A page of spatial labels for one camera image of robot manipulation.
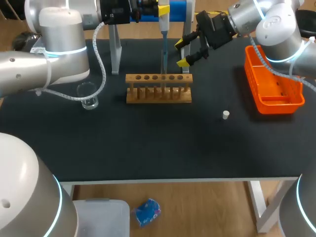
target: wooden floor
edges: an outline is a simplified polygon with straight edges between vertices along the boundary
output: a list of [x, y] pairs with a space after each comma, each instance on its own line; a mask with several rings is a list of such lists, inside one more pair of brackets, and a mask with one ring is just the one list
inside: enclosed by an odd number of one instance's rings
[[[196, 11], [226, 10], [234, 2], [196, 0]], [[314, 0], [305, 0], [302, 8], [316, 10], [314, 4]], [[171, 23], [169, 37], [180, 38], [182, 26]], [[0, 51], [10, 50], [14, 37], [25, 30], [24, 22], [0, 20]], [[119, 34], [121, 38], [161, 38], [157, 23], [122, 25]], [[85, 35], [90, 38], [92, 31]], [[106, 28], [99, 38], [108, 38]], [[261, 182], [261, 185], [267, 198], [277, 181]], [[277, 226], [268, 234], [256, 233], [249, 191], [244, 182], [77, 186], [75, 199], [86, 198], [121, 199], [131, 209], [148, 198], [158, 201], [161, 216], [143, 229], [132, 218], [131, 237], [281, 237]]]

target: blue cylinder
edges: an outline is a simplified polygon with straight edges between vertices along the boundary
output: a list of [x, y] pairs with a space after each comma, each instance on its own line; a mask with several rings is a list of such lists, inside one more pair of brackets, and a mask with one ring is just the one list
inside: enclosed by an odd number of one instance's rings
[[[187, 18], [187, 1], [175, 0], [170, 1], [170, 22], [185, 22]], [[159, 17], [143, 16], [140, 22], [158, 22]]]

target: metal stand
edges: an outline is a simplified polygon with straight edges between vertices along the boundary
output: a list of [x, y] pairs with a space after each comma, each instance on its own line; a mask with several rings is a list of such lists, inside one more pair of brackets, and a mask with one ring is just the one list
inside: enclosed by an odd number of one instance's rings
[[[186, 16], [186, 21], [183, 25], [183, 35], [188, 35], [192, 32], [192, 22], [194, 19], [194, 11], [195, 11], [195, 0], [187, 0], [187, 16]], [[190, 54], [190, 46], [191, 44], [181, 49], [181, 59], [185, 58], [186, 56]], [[189, 67], [183, 67], [182, 73], [188, 74]]]
[[1, 17], [2, 19], [6, 20], [6, 17], [5, 17], [5, 15], [3, 14], [3, 12], [1, 11], [1, 9], [0, 9], [0, 17]]
[[122, 53], [122, 46], [119, 40], [119, 33], [117, 25], [109, 25], [109, 37], [110, 37], [110, 50], [111, 50], [111, 63], [112, 74], [119, 74], [120, 56]]
[[[195, 0], [187, 0], [187, 15], [186, 21], [183, 26], [183, 34], [187, 35], [192, 31], [192, 22], [194, 19]], [[109, 37], [110, 37], [110, 50], [111, 50], [111, 62], [112, 62], [112, 74], [119, 74], [120, 56], [122, 52], [122, 46], [119, 40], [118, 28], [116, 25], [109, 25]], [[190, 54], [190, 45], [181, 49], [181, 57], [184, 58]], [[189, 73], [189, 68], [182, 69], [182, 73]]]
[[275, 197], [268, 206], [261, 190], [260, 181], [248, 181], [253, 209], [256, 215], [258, 233], [268, 233], [278, 220], [279, 206], [282, 198], [295, 180], [286, 180], [275, 193]]
[[13, 12], [14, 16], [16, 17], [17, 20], [21, 21], [20, 17], [18, 16], [18, 14], [15, 12], [15, 10], [13, 9], [13, 7], [11, 6], [11, 4], [9, 3], [8, 0], [5, 0], [6, 4], [10, 7], [11, 11]]

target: metal frame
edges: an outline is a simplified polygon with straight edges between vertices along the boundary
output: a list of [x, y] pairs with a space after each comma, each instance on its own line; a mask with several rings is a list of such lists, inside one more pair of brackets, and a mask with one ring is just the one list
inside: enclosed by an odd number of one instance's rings
[[275, 196], [268, 206], [266, 206], [260, 181], [248, 181], [258, 233], [268, 233], [273, 225], [278, 222], [280, 203], [296, 179], [297, 178], [289, 178], [288, 180], [283, 181], [276, 189], [274, 193]]
[[[13, 12], [14, 16], [16, 17], [17, 20], [21, 21], [19, 15], [16, 13], [16, 11], [14, 10], [14, 8], [12, 7], [12, 5], [9, 3], [8, 0], [5, 0], [6, 4], [9, 6], [9, 8], [11, 9], [11, 11]], [[2, 12], [2, 10], [0, 9], [0, 15], [4, 20], [7, 20], [7, 18], [5, 17], [4, 13]]]
[[[282, 178], [228, 178], [228, 179], [147, 179], [147, 180], [108, 180], [108, 181], [74, 181], [61, 182], [62, 186], [73, 198], [75, 185], [100, 185], [100, 184], [137, 184], [137, 183], [183, 183], [183, 182], [241, 182], [247, 181], [251, 195], [252, 205], [256, 216], [256, 227], [258, 233], [268, 233], [272, 226], [278, 221], [278, 210], [282, 198], [297, 180], [298, 177]], [[274, 198], [266, 206], [260, 181], [281, 180], [282, 185], [274, 193]]]
[[[192, 31], [192, 22], [194, 20], [195, 4], [196, 0], [187, 1], [187, 15], [186, 21], [183, 26], [183, 34], [187, 35]], [[110, 51], [111, 51], [111, 65], [112, 74], [119, 74], [120, 57], [122, 53], [122, 46], [119, 39], [119, 33], [117, 25], [109, 25], [109, 38], [110, 38]], [[181, 58], [184, 58], [190, 54], [190, 44], [181, 49]], [[189, 73], [189, 67], [182, 69], [182, 73]]]

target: small white cylinder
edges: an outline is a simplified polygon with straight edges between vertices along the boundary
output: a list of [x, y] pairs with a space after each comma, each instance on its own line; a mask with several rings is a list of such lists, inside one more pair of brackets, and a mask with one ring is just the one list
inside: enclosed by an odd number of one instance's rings
[[223, 119], [224, 120], [228, 119], [229, 114], [230, 113], [227, 110], [223, 111]]

